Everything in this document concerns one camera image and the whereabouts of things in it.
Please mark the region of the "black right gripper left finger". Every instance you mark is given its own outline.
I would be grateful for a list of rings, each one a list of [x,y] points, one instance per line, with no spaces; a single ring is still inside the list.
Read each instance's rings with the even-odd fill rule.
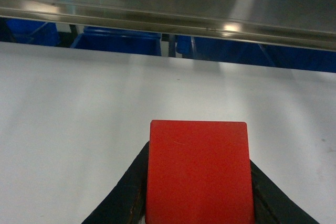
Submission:
[[[83,223],[145,223],[149,143],[146,143],[113,190]]]

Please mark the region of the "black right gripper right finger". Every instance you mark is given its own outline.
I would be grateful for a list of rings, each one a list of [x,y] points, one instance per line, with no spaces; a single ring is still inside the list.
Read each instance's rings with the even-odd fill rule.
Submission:
[[[317,223],[253,162],[250,166],[256,223]]]

